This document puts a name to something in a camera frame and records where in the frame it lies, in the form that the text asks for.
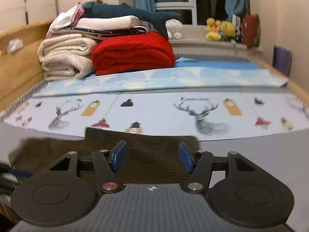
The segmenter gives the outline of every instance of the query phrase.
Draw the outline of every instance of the window frame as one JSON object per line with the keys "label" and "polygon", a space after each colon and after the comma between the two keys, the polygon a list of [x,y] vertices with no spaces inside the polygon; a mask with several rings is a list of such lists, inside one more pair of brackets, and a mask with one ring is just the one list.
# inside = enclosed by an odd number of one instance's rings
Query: window frame
{"label": "window frame", "polygon": [[191,10],[192,25],[197,26],[196,0],[188,0],[188,2],[159,2],[155,3],[154,6],[155,10],[161,10],[161,9]]}

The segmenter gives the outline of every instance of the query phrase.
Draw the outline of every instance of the folded red blanket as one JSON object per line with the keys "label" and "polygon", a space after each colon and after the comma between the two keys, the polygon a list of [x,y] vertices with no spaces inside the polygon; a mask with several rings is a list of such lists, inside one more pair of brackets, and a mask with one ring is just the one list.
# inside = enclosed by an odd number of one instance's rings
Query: folded red blanket
{"label": "folded red blanket", "polygon": [[157,32],[103,40],[92,53],[96,75],[173,67],[175,56],[168,40]]}

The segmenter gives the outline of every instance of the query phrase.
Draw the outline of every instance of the yellow stuffed toy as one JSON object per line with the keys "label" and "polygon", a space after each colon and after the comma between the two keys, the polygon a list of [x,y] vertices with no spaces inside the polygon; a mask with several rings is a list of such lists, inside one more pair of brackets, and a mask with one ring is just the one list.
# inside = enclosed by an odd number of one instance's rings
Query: yellow stuffed toy
{"label": "yellow stuffed toy", "polygon": [[234,38],[236,35],[235,25],[228,21],[215,21],[213,18],[207,19],[205,28],[206,39],[209,41],[220,41],[223,38]]}

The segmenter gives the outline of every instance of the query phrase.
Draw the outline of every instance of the red object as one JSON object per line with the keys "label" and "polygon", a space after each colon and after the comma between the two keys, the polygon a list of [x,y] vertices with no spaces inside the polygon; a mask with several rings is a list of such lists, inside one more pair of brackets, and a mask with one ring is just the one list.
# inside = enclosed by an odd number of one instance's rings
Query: red object
{"label": "red object", "polygon": [[107,38],[92,53],[96,75],[170,68],[174,63],[169,41],[154,31],[146,35]]}
{"label": "red object", "polygon": [[98,123],[91,125],[92,127],[109,127],[109,124],[106,123],[105,118],[101,119]]}
{"label": "red object", "polygon": [[270,124],[271,124],[270,121],[266,121],[261,117],[258,117],[255,123],[255,125],[270,125]]}
{"label": "red object", "polygon": [[241,23],[241,30],[243,32],[242,43],[247,45],[247,48],[252,48],[257,45],[259,38],[259,16],[246,15]]}

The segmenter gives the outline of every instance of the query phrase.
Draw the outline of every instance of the wooden headboard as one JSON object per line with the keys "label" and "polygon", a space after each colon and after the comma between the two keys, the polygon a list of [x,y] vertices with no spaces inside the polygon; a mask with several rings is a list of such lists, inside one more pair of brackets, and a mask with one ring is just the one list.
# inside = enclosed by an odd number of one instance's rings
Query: wooden headboard
{"label": "wooden headboard", "polygon": [[[43,80],[37,51],[51,23],[40,21],[0,33],[0,111]],[[24,47],[7,53],[9,41],[15,38],[22,39]]]}

